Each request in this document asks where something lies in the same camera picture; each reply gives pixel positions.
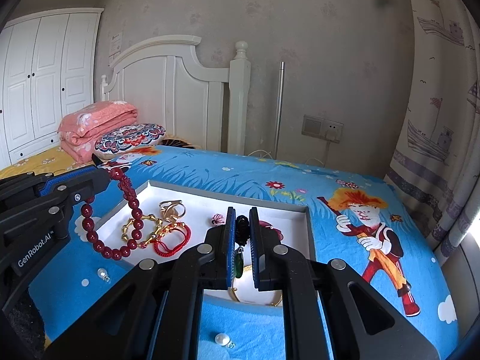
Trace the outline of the red flower hair clip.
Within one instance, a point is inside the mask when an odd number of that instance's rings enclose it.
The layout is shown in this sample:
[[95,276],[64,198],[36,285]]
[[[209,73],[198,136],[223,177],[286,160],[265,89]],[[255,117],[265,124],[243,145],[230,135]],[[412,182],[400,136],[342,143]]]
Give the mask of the red flower hair clip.
[[264,220],[260,220],[260,221],[259,221],[259,225],[260,225],[262,228],[265,228],[265,229],[268,229],[268,230],[270,230],[270,231],[272,231],[272,232],[275,232],[275,233],[277,234],[278,240],[279,240],[280,242],[283,241],[284,236],[283,236],[283,233],[281,232],[280,229],[275,228],[271,223],[266,222],[266,221],[264,221]]

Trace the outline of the pale jade pendant pink knot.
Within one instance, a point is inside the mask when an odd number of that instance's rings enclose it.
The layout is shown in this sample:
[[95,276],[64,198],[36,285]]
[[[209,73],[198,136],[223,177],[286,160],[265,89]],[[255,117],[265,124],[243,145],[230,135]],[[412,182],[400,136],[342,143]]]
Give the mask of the pale jade pendant pink knot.
[[225,217],[222,214],[214,214],[214,216],[211,217],[211,223],[214,226],[225,224]]

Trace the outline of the black flower brooch gold clip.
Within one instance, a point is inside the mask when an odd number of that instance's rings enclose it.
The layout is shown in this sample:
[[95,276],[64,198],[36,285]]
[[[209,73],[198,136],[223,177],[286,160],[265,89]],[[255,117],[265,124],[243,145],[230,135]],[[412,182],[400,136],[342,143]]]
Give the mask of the black flower brooch gold clip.
[[182,200],[169,200],[159,203],[160,216],[168,222],[176,222],[186,213],[186,207]]

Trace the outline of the gold bangle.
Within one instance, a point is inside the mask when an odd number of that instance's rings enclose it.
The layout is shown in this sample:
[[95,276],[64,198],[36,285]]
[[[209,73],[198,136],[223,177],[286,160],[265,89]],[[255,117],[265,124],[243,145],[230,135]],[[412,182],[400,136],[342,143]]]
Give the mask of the gold bangle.
[[282,305],[282,293],[280,290],[262,292],[254,286],[252,265],[247,265],[243,268],[240,278],[233,278],[229,294],[233,300],[240,303],[272,307]]

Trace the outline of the white pearl earring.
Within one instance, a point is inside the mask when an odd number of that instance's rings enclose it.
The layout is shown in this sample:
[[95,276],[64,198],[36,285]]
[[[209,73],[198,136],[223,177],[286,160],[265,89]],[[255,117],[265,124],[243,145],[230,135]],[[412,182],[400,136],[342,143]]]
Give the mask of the white pearl earring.
[[104,268],[99,268],[97,270],[97,276],[104,282],[109,283],[111,281],[111,278],[107,272],[106,269]]
[[221,347],[225,347],[228,349],[232,349],[235,347],[235,344],[226,333],[221,332],[216,334],[214,340],[216,344],[220,345]]

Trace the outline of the yellow floral bed sheet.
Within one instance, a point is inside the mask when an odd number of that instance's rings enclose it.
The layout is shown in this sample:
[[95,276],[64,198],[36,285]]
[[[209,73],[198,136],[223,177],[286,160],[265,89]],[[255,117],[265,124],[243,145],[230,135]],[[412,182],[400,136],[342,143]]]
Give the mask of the yellow floral bed sheet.
[[5,179],[28,172],[36,175],[52,173],[57,176],[92,164],[92,162],[78,163],[60,146],[57,146],[1,169],[0,178]]

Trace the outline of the pink folded blanket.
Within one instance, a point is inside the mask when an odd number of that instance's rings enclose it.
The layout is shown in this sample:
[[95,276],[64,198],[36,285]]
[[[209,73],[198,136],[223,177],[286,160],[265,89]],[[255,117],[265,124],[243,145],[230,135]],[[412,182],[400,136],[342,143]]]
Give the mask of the pink folded blanket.
[[136,121],[137,108],[128,102],[95,102],[64,116],[57,130],[60,146],[77,163],[86,164],[91,160],[97,139]]

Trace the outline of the patterned round cushion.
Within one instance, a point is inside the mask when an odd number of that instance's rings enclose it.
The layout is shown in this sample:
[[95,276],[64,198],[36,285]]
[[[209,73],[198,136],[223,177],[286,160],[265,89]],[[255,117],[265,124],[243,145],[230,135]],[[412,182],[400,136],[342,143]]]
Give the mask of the patterned round cushion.
[[94,154],[100,159],[111,159],[143,146],[156,146],[165,135],[165,128],[159,124],[125,125],[100,136],[95,141]]

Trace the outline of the grey shallow tray box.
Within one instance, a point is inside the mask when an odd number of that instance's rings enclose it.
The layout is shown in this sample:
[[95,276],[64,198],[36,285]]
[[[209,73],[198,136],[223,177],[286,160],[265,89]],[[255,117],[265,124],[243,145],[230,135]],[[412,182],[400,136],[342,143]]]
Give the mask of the grey shallow tray box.
[[[204,241],[209,228],[214,225],[211,222],[214,214],[222,214],[226,217],[229,206],[236,210],[237,215],[248,216],[250,209],[257,207],[260,220],[264,220],[278,228],[283,233],[282,244],[291,246],[301,252],[306,258],[315,259],[312,227],[309,222],[308,209],[304,205],[291,205],[280,202],[262,201],[249,197],[236,197],[222,193],[202,191],[175,186],[173,184],[160,183],[148,180],[137,189],[137,196],[144,214],[160,214],[159,203],[169,200],[182,200],[186,207],[186,214],[180,219],[191,230],[190,240],[178,253],[171,257],[160,257],[154,251],[153,246],[144,250],[137,249],[132,252],[126,261],[120,261],[126,267],[134,266],[143,258],[152,258],[157,263],[163,263],[178,258],[186,249]],[[128,222],[130,209],[124,201],[116,205],[101,219],[96,222],[97,234],[100,240],[112,249],[124,244],[121,240],[121,227]],[[251,265],[250,242],[244,250],[245,266]],[[207,290],[209,297],[218,297],[228,302],[237,302],[230,297],[229,290]]]

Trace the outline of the white bed headboard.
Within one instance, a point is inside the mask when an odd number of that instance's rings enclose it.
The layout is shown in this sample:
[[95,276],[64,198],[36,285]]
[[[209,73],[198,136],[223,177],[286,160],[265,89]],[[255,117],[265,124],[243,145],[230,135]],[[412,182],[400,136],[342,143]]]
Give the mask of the white bed headboard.
[[235,44],[228,67],[205,67],[201,37],[164,35],[128,47],[103,76],[100,98],[137,108],[140,124],[163,125],[173,137],[204,150],[243,155],[251,63],[245,41]]

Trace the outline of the blue cartoon tablecloth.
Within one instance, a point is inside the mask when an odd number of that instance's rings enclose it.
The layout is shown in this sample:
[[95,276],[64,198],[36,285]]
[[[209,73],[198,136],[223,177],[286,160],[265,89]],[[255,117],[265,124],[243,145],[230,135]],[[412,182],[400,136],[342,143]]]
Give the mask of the blue cartoon tablecloth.
[[[101,193],[74,206],[70,241],[29,287],[43,310],[67,323],[44,359],[447,359],[459,343],[456,310],[439,262],[392,189],[381,180],[303,165],[175,147],[145,148],[94,165],[110,175]],[[306,206],[315,259],[261,228],[260,290],[282,306],[209,297],[228,291],[224,225],[174,260],[191,238],[185,222],[144,214],[137,189],[148,180],[236,197]],[[96,222],[126,202],[124,244],[100,240]],[[250,242],[236,214],[234,277]],[[97,270],[107,270],[111,281]],[[226,333],[235,347],[217,345]]]

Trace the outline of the white wardrobe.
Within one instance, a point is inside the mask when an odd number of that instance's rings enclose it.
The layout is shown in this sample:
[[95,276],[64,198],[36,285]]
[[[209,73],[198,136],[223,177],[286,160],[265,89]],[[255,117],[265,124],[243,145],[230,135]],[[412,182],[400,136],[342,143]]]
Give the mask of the white wardrobe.
[[57,146],[64,116],[93,103],[102,12],[45,10],[1,30],[1,167]]

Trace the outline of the silver metal pole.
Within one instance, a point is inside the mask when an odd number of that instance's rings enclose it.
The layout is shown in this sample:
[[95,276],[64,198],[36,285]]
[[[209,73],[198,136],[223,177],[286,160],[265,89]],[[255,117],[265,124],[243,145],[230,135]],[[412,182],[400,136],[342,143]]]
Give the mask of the silver metal pole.
[[283,104],[283,94],[284,94],[284,83],[285,83],[285,67],[286,64],[282,60],[279,65],[278,72],[278,86],[277,86],[277,107],[276,107],[276,116],[275,116],[275,132],[274,132],[274,144],[272,157],[277,158],[278,156],[278,146],[281,130],[281,113],[282,113],[282,104]]

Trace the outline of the ship print curtain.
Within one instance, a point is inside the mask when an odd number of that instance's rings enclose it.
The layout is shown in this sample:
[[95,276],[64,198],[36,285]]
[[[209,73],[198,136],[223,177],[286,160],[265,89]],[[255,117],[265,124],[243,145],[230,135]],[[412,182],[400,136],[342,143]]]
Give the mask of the ship print curtain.
[[479,25],[461,0],[411,0],[414,59],[386,181],[439,263],[479,225]]

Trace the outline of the wall socket with plug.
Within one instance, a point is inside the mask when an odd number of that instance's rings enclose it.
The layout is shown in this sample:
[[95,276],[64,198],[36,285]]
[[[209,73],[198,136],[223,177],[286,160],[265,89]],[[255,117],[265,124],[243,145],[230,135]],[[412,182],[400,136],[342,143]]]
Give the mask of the wall socket with plug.
[[343,124],[325,118],[305,115],[301,133],[324,141],[339,143],[343,132]]

